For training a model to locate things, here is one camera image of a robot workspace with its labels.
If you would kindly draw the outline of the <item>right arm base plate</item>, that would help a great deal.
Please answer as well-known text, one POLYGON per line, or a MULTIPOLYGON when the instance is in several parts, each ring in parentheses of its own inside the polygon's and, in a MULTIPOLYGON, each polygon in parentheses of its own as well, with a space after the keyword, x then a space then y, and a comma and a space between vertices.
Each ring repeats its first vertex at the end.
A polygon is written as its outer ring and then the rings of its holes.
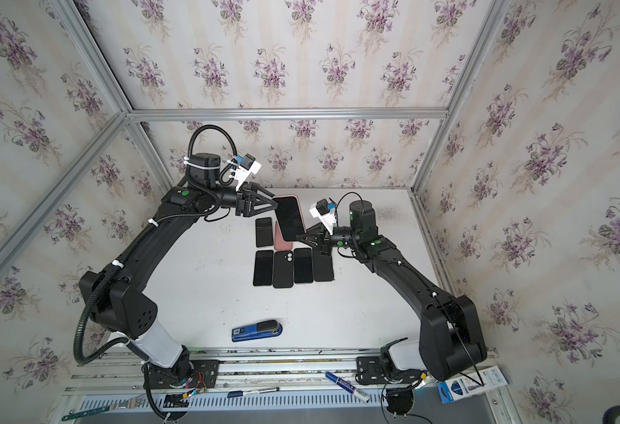
POLYGON ((356 359, 356 382, 360 385, 406 384, 411 385, 427 378, 427 371, 398 369, 392 360, 384 356, 361 356, 356 359))

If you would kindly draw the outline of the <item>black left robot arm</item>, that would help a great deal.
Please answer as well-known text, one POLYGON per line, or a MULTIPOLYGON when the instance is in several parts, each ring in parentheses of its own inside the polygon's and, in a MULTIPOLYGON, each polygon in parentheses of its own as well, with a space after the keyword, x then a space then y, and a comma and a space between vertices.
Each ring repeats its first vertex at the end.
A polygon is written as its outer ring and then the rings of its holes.
POLYGON ((125 250, 100 272, 79 281, 85 302, 73 341, 80 365, 123 344, 147 364, 185 379, 192 371, 189 351, 158 320, 158 306, 144 290, 171 247, 200 219, 218 210, 254 217, 278 206, 273 194, 248 182, 261 164, 252 155, 235 155, 221 166, 219 155, 184 157, 186 174, 161 199, 153 217, 125 250))

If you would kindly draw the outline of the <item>black phone case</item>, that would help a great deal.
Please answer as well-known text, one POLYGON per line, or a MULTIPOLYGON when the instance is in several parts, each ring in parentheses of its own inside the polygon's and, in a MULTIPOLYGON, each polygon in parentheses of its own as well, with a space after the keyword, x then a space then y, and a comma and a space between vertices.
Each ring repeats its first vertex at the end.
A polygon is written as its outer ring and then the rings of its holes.
POLYGON ((313 277, 315 282, 331 282, 335 279, 332 256, 320 249, 313 250, 313 277))
POLYGON ((291 250, 274 252, 272 285, 275 289, 294 286, 294 257, 291 250))

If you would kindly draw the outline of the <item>dark phone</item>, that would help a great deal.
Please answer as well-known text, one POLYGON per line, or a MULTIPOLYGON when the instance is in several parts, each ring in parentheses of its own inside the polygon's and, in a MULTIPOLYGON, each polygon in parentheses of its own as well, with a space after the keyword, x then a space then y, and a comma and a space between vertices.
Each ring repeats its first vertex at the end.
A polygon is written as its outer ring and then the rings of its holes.
POLYGON ((257 247, 272 247, 274 245, 271 217, 257 218, 255 220, 255 245, 257 247))

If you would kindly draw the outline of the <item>pink-edged phone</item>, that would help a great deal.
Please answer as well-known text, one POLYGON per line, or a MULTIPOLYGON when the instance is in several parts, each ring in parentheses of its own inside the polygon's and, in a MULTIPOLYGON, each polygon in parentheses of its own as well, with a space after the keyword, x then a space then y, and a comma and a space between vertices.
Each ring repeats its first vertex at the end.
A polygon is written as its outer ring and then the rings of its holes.
POLYGON ((299 198, 296 195, 281 195, 273 198, 276 202, 276 220, 284 241, 296 242, 306 233, 299 198))

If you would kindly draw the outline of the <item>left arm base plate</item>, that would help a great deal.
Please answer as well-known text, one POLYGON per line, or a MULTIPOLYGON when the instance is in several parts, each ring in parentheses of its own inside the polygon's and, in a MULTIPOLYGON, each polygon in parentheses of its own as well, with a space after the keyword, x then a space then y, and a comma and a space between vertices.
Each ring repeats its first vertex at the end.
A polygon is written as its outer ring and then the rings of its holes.
POLYGON ((218 377, 218 360, 191 360, 191 376, 175 377, 169 369, 160 369, 155 365, 149 365, 149 371, 144 378, 143 388, 150 390, 192 390, 213 389, 218 377))

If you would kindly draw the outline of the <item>pink phone case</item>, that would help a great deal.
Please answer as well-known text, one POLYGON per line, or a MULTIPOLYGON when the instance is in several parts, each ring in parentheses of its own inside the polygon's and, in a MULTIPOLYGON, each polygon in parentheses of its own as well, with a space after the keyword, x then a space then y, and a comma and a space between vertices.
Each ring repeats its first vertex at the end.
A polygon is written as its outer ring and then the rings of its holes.
POLYGON ((284 239, 279 222, 275 222, 273 243, 276 251, 290 251, 293 249, 293 243, 284 239))

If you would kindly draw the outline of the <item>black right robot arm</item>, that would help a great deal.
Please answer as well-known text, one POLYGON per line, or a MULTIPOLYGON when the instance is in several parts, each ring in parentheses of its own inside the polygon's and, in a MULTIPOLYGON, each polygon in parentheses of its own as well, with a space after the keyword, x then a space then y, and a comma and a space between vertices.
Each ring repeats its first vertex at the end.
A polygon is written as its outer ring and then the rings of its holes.
POLYGON ((335 248, 351 249, 354 258, 388 282, 419 318, 419 338, 386 344, 379 360, 383 373, 396 380, 410 370, 426 371, 445 381, 488 358, 477 308, 465 295, 456 297, 416 270, 398 247, 380 234, 369 201, 350 204, 348 226, 338 225, 338 207, 325 199, 310 208, 320 220, 297 240, 324 256, 335 248))

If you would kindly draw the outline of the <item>black phone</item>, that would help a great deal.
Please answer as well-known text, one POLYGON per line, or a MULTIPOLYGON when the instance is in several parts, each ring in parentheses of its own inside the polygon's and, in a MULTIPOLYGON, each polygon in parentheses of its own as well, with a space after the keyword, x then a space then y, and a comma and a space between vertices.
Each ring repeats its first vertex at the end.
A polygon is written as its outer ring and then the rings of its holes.
POLYGON ((262 250, 255 253, 253 286, 271 286, 273 284, 274 252, 262 250))
POLYGON ((294 283, 311 284, 314 282, 313 250, 296 248, 294 255, 294 283))

